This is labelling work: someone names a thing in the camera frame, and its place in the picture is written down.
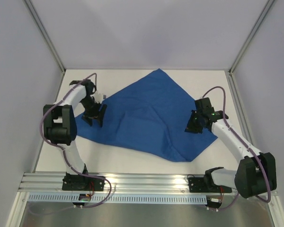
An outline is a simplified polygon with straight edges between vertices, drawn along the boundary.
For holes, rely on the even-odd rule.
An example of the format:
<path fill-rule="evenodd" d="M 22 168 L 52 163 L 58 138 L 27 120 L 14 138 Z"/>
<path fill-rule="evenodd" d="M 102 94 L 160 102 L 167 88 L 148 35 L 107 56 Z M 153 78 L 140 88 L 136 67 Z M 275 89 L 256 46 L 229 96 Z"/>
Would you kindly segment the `blue surgical drape cloth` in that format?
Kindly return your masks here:
<path fill-rule="evenodd" d="M 172 162 L 190 162 L 216 136 L 186 132 L 194 99 L 164 71 L 158 69 L 106 98 L 103 124 L 88 125 L 76 117 L 77 135 L 85 139 L 159 156 Z"/>

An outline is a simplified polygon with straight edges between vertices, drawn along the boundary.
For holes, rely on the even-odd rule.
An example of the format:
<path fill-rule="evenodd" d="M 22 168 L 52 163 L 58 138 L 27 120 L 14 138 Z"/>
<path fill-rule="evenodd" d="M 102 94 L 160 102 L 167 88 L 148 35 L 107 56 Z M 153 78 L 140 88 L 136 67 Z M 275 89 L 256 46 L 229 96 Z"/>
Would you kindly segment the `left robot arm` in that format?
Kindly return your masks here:
<path fill-rule="evenodd" d="M 74 80 L 61 101 L 43 107 L 41 134 L 45 142 L 62 150 L 66 164 L 62 185 L 65 191 L 83 191 L 92 185 L 86 164 L 81 159 L 75 142 L 77 125 L 74 109 L 78 104 L 82 104 L 82 120 L 89 126 L 92 126 L 94 121 L 102 126 L 107 108 L 106 104 L 102 104 L 103 100 L 104 96 L 97 93 L 97 87 L 90 79 Z"/>

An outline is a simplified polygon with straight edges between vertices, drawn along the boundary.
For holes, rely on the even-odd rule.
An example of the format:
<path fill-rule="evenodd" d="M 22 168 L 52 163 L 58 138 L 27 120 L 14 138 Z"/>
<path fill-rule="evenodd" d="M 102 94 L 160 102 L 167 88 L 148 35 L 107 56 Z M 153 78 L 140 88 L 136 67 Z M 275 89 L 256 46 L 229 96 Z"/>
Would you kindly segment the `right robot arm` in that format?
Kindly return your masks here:
<path fill-rule="evenodd" d="M 209 98 L 195 100 L 196 109 L 187 123 L 186 132 L 201 134 L 208 130 L 232 153 L 238 163 L 237 170 L 215 167 L 206 170 L 203 181 L 208 191 L 220 186 L 237 190 L 243 198 L 271 193 L 277 188 L 275 157 L 264 153 L 242 137 L 228 116 L 216 111 Z"/>

